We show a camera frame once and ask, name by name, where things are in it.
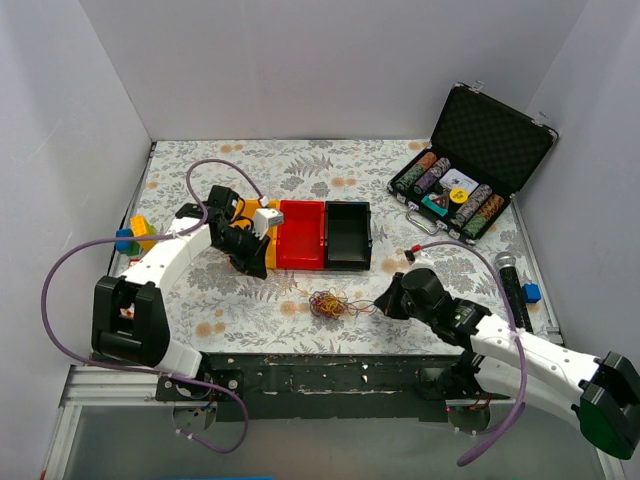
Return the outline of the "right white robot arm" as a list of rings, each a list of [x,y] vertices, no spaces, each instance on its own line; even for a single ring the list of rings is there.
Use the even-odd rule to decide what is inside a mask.
[[[428,268],[397,273],[375,306],[416,319],[444,342],[480,359],[452,373],[464,397],[486,391],[519,399],[576,427],[599,450],[630,459],[639,445],[639,374],[626,357],[602,358],[516,332],[488,308],[452,297]]]

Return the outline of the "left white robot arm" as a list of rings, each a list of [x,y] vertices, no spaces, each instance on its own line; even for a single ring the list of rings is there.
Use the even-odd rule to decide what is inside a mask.
[[[165,299],[192,261],[209,248],[227,255],[236,271],[267,277],[268,231],[281,225],[284,216],[261,200],[248,225],[241,227],[235,215],[239,201],[235,191],[214,186],[203,206],[187,203],[178,210],[166,240],[121,276],[98,281],[91,336],[95,352],[178,375],[178,387],[190,399],[211,392],[213,377],[200,367],[202,354],[172,338]]]

